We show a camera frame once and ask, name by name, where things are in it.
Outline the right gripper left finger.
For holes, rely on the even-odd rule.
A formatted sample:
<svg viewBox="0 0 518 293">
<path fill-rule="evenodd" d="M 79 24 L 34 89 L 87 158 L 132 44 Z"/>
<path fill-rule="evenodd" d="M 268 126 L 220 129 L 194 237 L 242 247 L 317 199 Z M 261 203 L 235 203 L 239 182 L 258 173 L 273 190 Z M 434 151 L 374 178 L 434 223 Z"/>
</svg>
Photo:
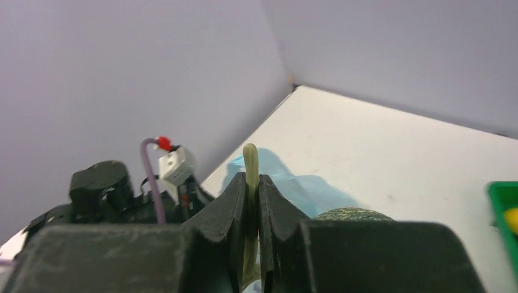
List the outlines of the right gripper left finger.
<svg viewBox="0 0 518 293">
<path fill-rule="evenodd" d="M 246 181 L 182 225 L 54 225 L 18 258 L 4 292 L 239 292 Z"/>
</svg>

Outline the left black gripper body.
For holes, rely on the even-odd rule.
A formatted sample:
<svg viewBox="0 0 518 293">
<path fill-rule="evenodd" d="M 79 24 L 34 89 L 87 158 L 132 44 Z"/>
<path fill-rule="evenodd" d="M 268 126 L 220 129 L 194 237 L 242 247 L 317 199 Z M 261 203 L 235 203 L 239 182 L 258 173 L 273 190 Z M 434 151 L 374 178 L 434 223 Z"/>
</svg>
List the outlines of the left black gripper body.
<svg viewBox="0 0 518 293">
<path fill-rule="evenodd" d="M 144 192 L 144 184 L 147 182 L 146 177 L 140 184 L 141 194 L 137 197 L 137 222 L 157 223 L 152 192 Z M 200 186 L 194 175 L 177 187 L 177 192 L 179 202 L 176 202 L 168 191 L 161 192 L 167 224 L 184 223 L 215 199 Z"/>
</svg>

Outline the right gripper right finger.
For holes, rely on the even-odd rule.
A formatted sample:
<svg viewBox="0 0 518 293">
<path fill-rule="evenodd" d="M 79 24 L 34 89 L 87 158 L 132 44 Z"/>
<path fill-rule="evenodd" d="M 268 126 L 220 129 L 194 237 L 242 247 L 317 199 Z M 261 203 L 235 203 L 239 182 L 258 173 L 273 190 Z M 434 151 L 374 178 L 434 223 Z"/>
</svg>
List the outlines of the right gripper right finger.
<svg viewBox="0 0 518 293">
<path fill-rule="evenodd" d="M 484 292 L 457 235 L 432 222 L 312 220 L 258 188 L 263 292 Z"/>
</svg>

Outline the light blue plastic bag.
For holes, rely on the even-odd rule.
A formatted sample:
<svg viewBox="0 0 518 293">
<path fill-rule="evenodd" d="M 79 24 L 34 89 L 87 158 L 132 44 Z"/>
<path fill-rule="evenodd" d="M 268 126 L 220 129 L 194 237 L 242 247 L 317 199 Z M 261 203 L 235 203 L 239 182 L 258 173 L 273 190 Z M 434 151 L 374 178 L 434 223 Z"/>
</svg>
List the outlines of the light blue plastic bag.
<svg viewBox="0 0 518 293">
<path fill-rule="evenodd" d="M 309 217 L 335 208 L 361 206 L 355 198 L 320 176 L 295 175 L 271 150 L 258 148 L 257 151 L 259 173 L 270 176 L 280 193 Z"/>
</svg>

